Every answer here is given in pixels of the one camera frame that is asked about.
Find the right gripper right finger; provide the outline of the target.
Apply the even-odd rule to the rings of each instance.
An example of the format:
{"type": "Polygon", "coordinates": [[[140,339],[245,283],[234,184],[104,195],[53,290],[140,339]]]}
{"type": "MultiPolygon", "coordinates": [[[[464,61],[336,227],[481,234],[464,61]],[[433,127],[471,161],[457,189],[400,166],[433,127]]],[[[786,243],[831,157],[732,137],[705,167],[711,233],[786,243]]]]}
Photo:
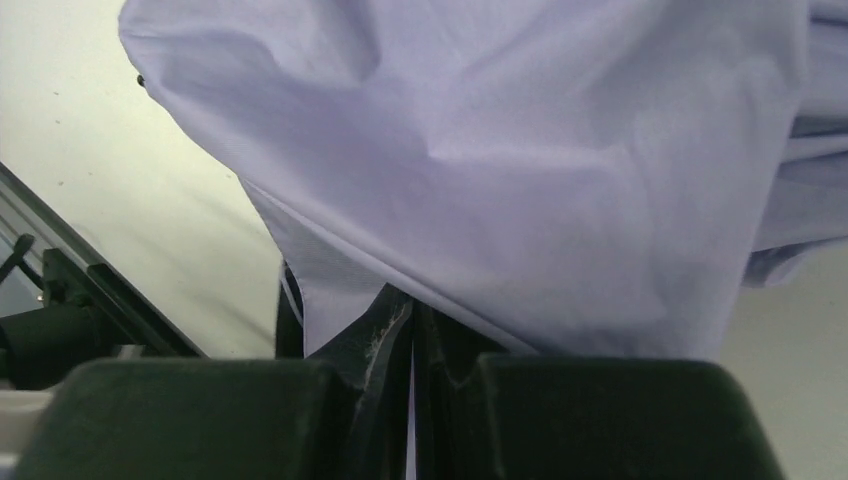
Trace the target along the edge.
{"type": "Polygon", "coordinates": [[[740,384],[712,363],[518,355],[417,304],[421,479],[780,479],[740,384]]]}

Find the black and lavender folding umbrella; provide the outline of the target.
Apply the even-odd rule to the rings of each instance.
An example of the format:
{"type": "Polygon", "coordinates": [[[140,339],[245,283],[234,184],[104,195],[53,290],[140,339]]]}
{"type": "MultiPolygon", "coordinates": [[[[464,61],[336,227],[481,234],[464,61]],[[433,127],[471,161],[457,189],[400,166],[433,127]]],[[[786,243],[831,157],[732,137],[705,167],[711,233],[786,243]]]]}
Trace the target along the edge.
{"type": "Polygon", "coordinates": [[[847,237],[843,1],[129,1],[312,353],[393,285],[519,351],[710,358],[847,237]]]}

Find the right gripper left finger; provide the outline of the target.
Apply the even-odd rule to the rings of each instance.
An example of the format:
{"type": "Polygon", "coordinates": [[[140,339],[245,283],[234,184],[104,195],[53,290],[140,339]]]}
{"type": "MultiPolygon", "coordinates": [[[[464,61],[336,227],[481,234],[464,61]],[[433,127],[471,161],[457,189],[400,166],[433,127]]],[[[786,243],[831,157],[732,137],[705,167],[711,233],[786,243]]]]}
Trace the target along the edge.
{"type": "Polygon", "coordinates": [[[413,300],[385,287],[304,359],[97,361],[36,423],[17,479],[401,479],[413,300]]]}

